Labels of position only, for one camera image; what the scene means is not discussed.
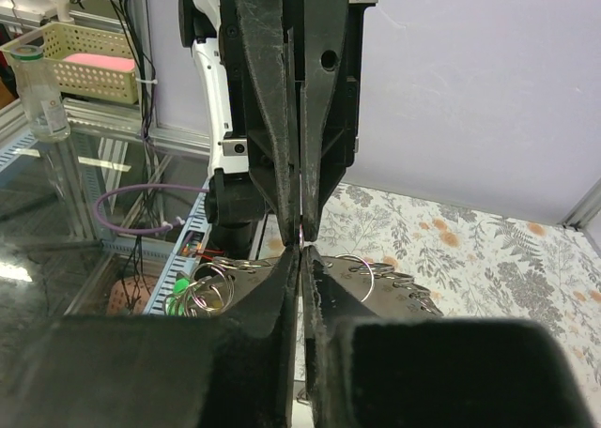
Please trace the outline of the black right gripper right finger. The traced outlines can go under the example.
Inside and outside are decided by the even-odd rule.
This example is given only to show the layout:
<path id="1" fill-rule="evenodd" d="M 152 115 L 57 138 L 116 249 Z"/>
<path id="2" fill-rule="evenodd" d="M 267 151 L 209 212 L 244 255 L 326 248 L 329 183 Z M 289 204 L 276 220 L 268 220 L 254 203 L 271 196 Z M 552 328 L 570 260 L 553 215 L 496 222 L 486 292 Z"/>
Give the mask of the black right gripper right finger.
<path id="1" fill-rule="evenodd" d="M 318 427 L 588 427 L 542 325 L 445 317 L 406 276 L 304 249 L 306 389 Z"/>

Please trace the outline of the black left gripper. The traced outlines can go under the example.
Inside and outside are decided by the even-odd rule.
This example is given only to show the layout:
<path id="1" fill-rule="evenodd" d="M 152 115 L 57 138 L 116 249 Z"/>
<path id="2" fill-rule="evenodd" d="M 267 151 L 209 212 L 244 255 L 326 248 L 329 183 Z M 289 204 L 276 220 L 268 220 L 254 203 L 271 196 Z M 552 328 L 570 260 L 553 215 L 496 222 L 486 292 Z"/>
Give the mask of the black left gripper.
<path id="1" fill-rule="evenodd" d="M 294 243 L 318 237 L 323 206 L 354 161 L 364 12 L 377 0 L 220 0 L 220 52 L 249 177 Z"/>

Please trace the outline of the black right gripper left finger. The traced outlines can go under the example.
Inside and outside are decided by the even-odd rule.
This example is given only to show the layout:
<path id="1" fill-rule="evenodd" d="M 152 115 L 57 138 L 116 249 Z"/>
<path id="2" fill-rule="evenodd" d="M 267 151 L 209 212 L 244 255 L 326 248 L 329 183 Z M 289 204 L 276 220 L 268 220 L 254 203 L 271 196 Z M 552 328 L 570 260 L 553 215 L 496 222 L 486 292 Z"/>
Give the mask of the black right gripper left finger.
<path id="1" fill-rule="evenodd" d="M 5 427 L 287 427 L 300 251 L 211 318 L 64 316 L 1 386 Z"/>

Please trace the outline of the green key tag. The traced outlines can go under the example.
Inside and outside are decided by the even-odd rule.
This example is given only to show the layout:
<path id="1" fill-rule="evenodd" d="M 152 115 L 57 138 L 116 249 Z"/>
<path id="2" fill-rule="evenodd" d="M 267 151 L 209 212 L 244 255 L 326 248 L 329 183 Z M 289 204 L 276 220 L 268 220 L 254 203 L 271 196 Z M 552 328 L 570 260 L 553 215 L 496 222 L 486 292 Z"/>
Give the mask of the green key tag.
<path id="1" fill-rule="evenodd" d="M 166 315 L 191 316 L 188 308 L 187 289 L 191 282 L 186 278 L 176 280 L 172 292 L 165 297 L 163 301 L 163 312 Z"/>

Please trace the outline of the key with red tag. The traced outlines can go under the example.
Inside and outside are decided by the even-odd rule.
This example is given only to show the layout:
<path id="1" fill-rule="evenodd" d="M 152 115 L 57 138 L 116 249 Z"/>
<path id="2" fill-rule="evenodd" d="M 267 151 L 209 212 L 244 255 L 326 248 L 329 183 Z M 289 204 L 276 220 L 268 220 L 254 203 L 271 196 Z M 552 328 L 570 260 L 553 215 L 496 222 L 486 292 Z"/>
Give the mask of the key with red tag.
<path id="1" fill-rule="evenodd" d="M 304 249 L 304 233 L 303 233 L 302 222 L 300 223 L 298 231 L 299 231 L 299 248 L 300 248 L 300 251 L 302 252 L 302 250 Z"/>

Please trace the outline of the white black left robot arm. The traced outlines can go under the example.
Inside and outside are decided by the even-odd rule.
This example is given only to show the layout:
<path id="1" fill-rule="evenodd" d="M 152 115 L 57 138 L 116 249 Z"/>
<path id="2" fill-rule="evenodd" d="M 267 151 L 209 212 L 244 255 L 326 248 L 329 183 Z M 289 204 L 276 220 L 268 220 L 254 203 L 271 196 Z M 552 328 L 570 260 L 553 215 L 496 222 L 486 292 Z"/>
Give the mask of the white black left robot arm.
<path id="1" fill-rule="evenodd" d="M 208 245 L 246 257 L 274 213 L 285 245 L 318 237 L 358 150 L 365 11 L 378 0 L 178 0 L 210 127 Z"/>

